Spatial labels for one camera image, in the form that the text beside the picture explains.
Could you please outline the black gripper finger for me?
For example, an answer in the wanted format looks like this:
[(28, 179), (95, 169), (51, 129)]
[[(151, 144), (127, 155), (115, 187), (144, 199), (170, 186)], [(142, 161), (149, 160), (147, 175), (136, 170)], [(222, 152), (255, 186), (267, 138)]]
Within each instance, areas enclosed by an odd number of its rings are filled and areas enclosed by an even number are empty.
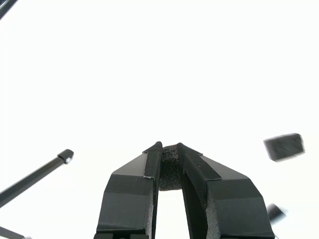
[(112, 173), (103, 194), (96, 239), (155, 238), (161, 158), (158, 141)]
[(247, 176), (177, 144), (190, 238), (273, 239), (264, 199)]

